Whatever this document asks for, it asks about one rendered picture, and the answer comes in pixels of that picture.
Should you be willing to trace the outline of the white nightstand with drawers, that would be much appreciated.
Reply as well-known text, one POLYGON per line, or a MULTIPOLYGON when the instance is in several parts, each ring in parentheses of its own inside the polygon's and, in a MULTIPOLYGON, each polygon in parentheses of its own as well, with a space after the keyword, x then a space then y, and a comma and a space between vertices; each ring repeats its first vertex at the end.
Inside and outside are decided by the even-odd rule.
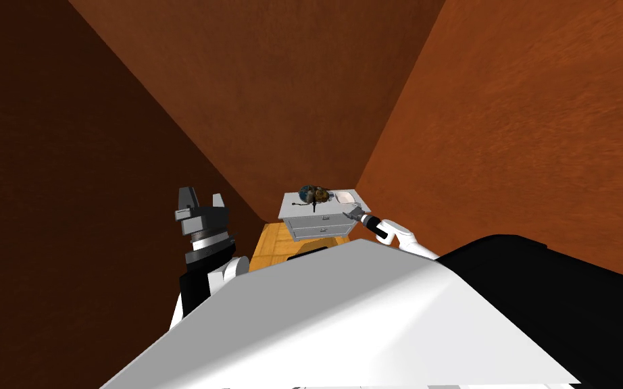
POLYGON ((327 203, 318 203, 313 213, 311 205, 292 205, 301 202, 298 193, 288 192, 283 196, 278 218, 286 224, 295 242, 330 236, 345 237, 357 222, 343 215, 343 212, 348 213, 354 207, 362 207, 365 212, 370 212, 370 208, 354 190, 331 190, 332 193, 334 191, 352 193, 356 203, 340 204, 333 198, 327 203))

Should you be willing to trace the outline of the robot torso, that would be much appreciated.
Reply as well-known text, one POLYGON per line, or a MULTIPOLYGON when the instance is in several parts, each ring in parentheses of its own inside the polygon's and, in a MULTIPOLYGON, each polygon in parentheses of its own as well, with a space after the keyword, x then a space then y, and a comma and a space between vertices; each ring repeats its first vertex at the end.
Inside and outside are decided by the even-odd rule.
POLYGON ((354 240, 235 277, 101 389, 575 381, 442 263, 354 240))

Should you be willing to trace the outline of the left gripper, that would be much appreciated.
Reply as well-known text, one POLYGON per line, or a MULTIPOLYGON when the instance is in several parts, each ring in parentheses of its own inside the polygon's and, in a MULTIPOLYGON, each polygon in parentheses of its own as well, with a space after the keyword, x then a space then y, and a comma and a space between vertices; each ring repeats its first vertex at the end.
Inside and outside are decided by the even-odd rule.
POLYGON ((220 193, 212 195, 212 205, 213 207, 200 207, 193 187, 179 188, 175 218, 180 222, 181 233, 189 235, 203 230, 225 228, 229 223, 230 212, 220 193))

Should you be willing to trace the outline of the blue and brown globe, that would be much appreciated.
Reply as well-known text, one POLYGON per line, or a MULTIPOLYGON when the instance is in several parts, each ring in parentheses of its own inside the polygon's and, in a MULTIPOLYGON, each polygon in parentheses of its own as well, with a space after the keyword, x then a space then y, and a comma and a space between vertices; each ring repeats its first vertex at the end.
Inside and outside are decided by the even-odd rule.
POLYGON ((304 186, 298 192, 300 203, 292 203, 292 205, 305 206, 311 205, 312 212, 316 212, 316 205, 318 203, 327 203, 331 199, 334 198, 334 194, 329 191, 327 188, 322 188, 320 186, 307 185, 304 186))

